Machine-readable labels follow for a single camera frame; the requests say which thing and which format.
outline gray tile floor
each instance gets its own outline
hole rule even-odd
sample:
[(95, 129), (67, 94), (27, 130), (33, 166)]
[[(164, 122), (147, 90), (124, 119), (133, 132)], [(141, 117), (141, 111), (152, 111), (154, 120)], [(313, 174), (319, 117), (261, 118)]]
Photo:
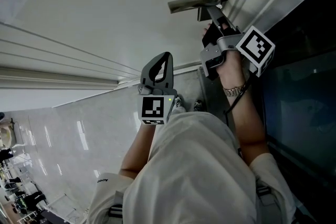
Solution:
[[(176, 76), (174, 88), (188, 111), (202, 98), (196, 71)], [(118, 172), (136, 135), (137, 96), (133, 86), (54, 109), (8, 113), (18, 123), (10, 161), (25, 165), (47, 200), (65, 193), (85, 210), (99, 173)]]

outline sneaker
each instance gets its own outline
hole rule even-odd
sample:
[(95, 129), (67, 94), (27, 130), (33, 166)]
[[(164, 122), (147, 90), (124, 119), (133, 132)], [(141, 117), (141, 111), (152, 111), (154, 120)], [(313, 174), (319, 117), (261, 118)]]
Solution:
[(204, 111), (203, 102), (201, 100), (196, 100), (194, 104), (194, 111), (197, 111), (197, 112)]
[(175, 106), (178, 108), (179, 106), (182, 106), (182, 99), (179, 95), (175, 98)]

